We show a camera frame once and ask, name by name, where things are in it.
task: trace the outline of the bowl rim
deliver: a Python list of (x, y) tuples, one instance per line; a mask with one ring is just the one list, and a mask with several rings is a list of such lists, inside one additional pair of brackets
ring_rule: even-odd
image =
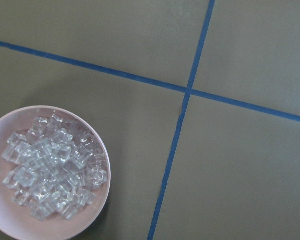
[[(76, 115), (75, 113), (73, 112), (70, 112), (68, 110), (65, 110), (63, 108), (60, 108), (60, 107), (56, 107), (56, 106), (49, 106), (49, 105), (31, 105), (31, 106), (26, 106), (26, 107), (22, 107), (22, 108), (18, 108), (18, 109), (15, 109), (13, 111), (10, 111), (8, 113), (6, 113), (5, 115), (3, 115), (2, 117), (0, 117), (0, 121), (3, 120), (4, 118), (10, 116), (10, 115), (13, 115), (17, 112), (21, 112), (21, 111), (24, 111), (24, 110), (29, 110), (29, 109), (40, 109), (40, 108), (46, 108), (46, 109), (51, 109), (51, 110), (58, 110), (60, 112), (64, 112), (72, 117), (74, 117), (75, 119), (81, 121), (85, 126), (87, 126), (91, 131), (92, 133), (98, 138), (102, 148), (104, 149), (104, 153), (106, 154), (106, 159), (107, 159), (107, 181), (108, 181), (108, 184), (107, 184), (107, 188), (106, 188), (106, 194), (103, 198), (103, 201), (102, 201), (102, 207), (99, 208), (98, 212), (96, 213), (96, 217), (95, 218), (92, 218), (92, 220), (88, 221), (82, 228), (80, 228), (77, 233), (74, 233), (74, 234), (70, 234), (68, 236), (66, 236), (65, 238), (56, 238), (55, 240), (67, 240), (69, 238), (72, 238), (78, 234), (80, 234), (82, 231), (84, 231), (86, 228), (88, 228), (96, 219), (97, 217), (100, 215), (101, 211), (103, 210), (104, 208), (104, 205), (108, 199), (108, 195), (109, 195), (109, 190), (110, 190), (110, 185), (111, 185), (111, 166), (110, 166), (110, 158), (109, 158), (109, 155), (108, 155), (108, 152), (107, 152), (107, 149), (104, 145), (104, 142), (102, 140), (102, 138), (100, 137), (100, 135), (98, 134), (98, 132), (90, 125), (88, 124), (84, 119), (82, 119), (81, 117), (79, 117), (78, 115)], [(18, 239), (18, 240), (25, 240), (25, 239), (21, 239), (21, 238), (17, 238), (16, 236), (14, 236), (13, 234), (7, 232), (6, 230), (2, 229), (0, 227), (0, 231), (2, 231), (3, 233), (5, 233), (6, 235), (12, 237), (12, 238), (15, 238), (15, 239)]]

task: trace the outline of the blue line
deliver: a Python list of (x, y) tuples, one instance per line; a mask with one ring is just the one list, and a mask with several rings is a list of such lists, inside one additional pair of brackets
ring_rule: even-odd
[(138, 82), (151, 84), (151, 85), (155, 85), (158, 87), (163, 87), (166, 89), (176, 90), (176, 91), (182, 92), (182, 93), (184, 93), (186, 90), (185, 87), (179, 86), (176, 84), (155, 80), (152, 78), (131, 74), (128, 72), (119, 71), (119, 70), (115, 70), (115, 69), (100, 66), (100, 65), (95, 65), (92, 63), (88, 63), (88, 62), (84, 62), (84, 61), (80, 61), (80, 60), (76, 60), (76, 59), (72, 59), (72, 58), (68, 58), (68, 57), (64, 57), (64, 56), (60, 56), (60, 55), (56, 55), (56, 54), (52, 54), (52, 53), (48, 53), (48, 52), (44, 52), (44, 51), (38, 51), (38, 50), (24, 47), (24, 46), (13, 45), (13, 44), (9, 44), (7, 42), (5, 43), (3, 41), (2, 42), (0, 41), (0, 47), (4, 47), (4, 48), (6, 47), (8, 49), (19, 51), (22, 53), (31, 54), (31, 55), (35, 55), (35, 56), (39, 56), (39, 57), (43, 57), (43, 58), (47, 58), (47, 59), (52, 59), (52, 60), (55, 60), (58, 62), (66, 63), (66, 64), (71, 64), (74, 66), (79, 66), (82, 68), (91, 69), (91, 70), (99, 71), (102, 73), (131, 79), (131, 80), (135, 80)]
[(199, 90), (192, 90), (192, 95), (300, 122), (299, 115), (295, 115), (291, 113), (289, 114), (284, 111), (279, 111), (272, 108), (255, 105), (245, 101), (239, 101), (225, 96), (219, 96), (216, 94), (199, 91)]
[(177, 124), (176, 124), (175, 132), (174, 132), (174, 136), (173, 136), (173, 140), (172, 140), (172, 144), (171, 144), (170, 153), (169, 153), (169, 156), (168, 156), (168, 160), (167, 160), (165, 170), (164, 170), (164, 174), (163, 174), (163, 178), (162, 178), (160, 194), (159, 194), (158, 199), (156, 201), (156, 205), (155, 205), (154, 213), (153, 213), (153, 216), (152, 216), (152, 221), (151, 221), (151, 225), (150, 225), (147, 240), (152, 240), (153, 239), (156, 224), (158, 222), (158, 218), (159, 218), (159, 214), (160, 214), (160, 210), (161, 210), (161, 206), (162, 206), (162, 202), (163, 202), (163, 198), (164, 198), (165, 189), (166, 189), (167, 182), (168, 182), (168, 179), (169, 179), (169, 175), (170, 175), (170, 172), (171, 172), (171, 167), (172, 167), (176, 147), (177, 147), (179, 137), (180, 137), (180, 133), (181, 133), (181, 129), (182, 129), (184, 116), (185, 116), (186, 109), (187, 109), (187, 106), (188, 106), (188, 103), (189, 103), (189, 99), (190, 99), (191, 91), (192, 91), (192, 88), (193, 88), (193, 83), (194, 83), (196, 71), (197, 71), (197, 68), (198, 68), (199, 61), (200, 61), (200, 57), (201, 57), (205, 37), (206, 37), (207, 31), (208, 31), (210, 19), (211, 19), (211, 16), (212, 16), (214, 2), (215, 2), (215, 0), (210, 0), (209, 1), (209, 5), (208, 5), (208, 8), (207, 8), (207, 11), (206, 11), (206, 14), (205, 14), (205, 19), (204, 19), (204, 23), (203, 23), (202, 30), (201, 30), (201, 35), (200, 35), (200, 38), (199, 38), (198, 46), (196, 48), (195, 57), (193, 59), (191, 73), (190, 73), (190, 76), (189, 76), (186, 91), (184, 93), (184, 98), (183, 98), (183, 102), (182, 102), (182, 111), (181, 111), (181, 114), (179, 115), (179, 118), (178, 118), (178, 121), (177, 121)]

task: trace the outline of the plastic bowl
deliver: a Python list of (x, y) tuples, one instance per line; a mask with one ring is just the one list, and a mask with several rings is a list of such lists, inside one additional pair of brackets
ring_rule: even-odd
[[(6, 188), (1, 182), (15, 165), (6, 162), (1, 153), (6, 147), (6, 139), (15, 131), (31, 128), (36, 116), (49, 117), (52, 112), (64, 118), (76, 119), (85, 124), (99, 140), (107, 161), (108, 181), (97, 191), (97, 199), (91, 205), (86, 205), (82, 211), (71, 220), (65, 220), (55, 214), (49, 219), (39, 221), (30, 216), (29, 207), (13, 204), (10, 199), (13, 190)], [(0, 118), (0, 230), (18, 240), (65, 240), (86, 229), (100, 214), (107, 199), (111, 180), (109, 156), (98, 133), (77, 115), (53, 106), (28, 106), (14, 110)]]

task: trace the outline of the pink bowl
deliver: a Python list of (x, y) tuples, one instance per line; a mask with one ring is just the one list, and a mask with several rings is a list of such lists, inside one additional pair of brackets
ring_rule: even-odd
[[(108, 181), (95, 192), (98, 198), (94, 203), (85, 206), (72, 220), (65, 220), (55, 214), (41, 222), (30, 216), (28, 207), (21, 207), (10, 201), (13, 191), (1, 182), (15, 165), (1, 158), (1, 153), (6, 146), (6, 139), (13, 132), (29, 129), (34, 117), (49, 117), (53, 111), (64, 118), (81, 121), (94, 133), (106, 154)], [(0, 230), (7, 235), (18, 240), (65, 240), (77, 235), (100, 214), (109, 193), (110, 179), (109, 156), (103, 141), (98, 133), (77, 115), (61, 108), (38, 105), (14, 110), (0, 118)]]

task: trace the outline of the bowl of ice cubes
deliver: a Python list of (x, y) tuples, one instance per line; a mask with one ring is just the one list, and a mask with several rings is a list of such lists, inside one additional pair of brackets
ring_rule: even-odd
[(77, 115), (28, 106), (0, 118), (0, 230), (18, 240), (65, 240), (100, 214), (110, 162)]

